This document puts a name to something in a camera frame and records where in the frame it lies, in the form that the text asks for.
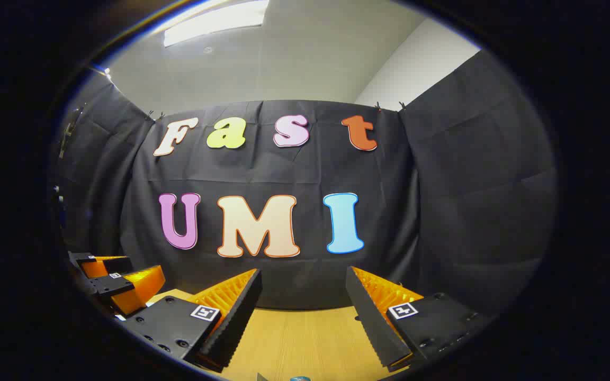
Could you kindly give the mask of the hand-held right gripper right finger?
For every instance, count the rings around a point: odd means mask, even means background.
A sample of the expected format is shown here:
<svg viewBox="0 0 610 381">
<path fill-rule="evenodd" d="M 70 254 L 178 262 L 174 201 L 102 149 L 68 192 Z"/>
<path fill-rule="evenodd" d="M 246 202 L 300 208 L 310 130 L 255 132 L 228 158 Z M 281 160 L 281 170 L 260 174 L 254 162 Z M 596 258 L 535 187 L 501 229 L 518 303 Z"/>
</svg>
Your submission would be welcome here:
<svg viewBox="0 0 610 381">
<path fill-rule="evenodd" d="M 345 287 L 380 364 L 389 371 L 431 366 L 492 321 L 446 293 L 422 296 L 355 266 L 347 268 Z"/>
</svg>

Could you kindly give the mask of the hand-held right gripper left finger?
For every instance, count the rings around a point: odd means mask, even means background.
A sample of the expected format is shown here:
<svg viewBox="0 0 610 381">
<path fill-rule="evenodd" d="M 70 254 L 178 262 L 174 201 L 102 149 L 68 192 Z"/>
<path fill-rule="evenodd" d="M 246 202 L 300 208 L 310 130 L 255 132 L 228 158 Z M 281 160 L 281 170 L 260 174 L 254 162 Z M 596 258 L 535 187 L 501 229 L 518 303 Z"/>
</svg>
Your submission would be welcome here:
<svg viewBox="0 0 610 381">
<path fill-rule="evenodd" d="M 261 270 L 248 270 L 191 297 L 162 297 L 124 324 L 165 354 L 220 373 L 237 350 L 262 288 Z"/>
</svg>

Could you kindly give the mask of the ceiling light panel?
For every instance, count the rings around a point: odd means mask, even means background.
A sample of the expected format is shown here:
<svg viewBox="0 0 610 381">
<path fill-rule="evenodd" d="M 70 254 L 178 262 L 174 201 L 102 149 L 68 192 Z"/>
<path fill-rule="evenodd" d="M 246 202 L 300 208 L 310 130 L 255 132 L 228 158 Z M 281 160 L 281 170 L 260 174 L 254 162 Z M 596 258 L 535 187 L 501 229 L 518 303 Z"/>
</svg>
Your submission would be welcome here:
<svg viewBox="0 0 610 381">
<path fill-rule="evenodd" d="M 182 20 L 163 31 L 163 46 L 178 43 L 215 32 L 261 26 L 270 0 L 250 0 L 210 10 Z"/>
</svg>

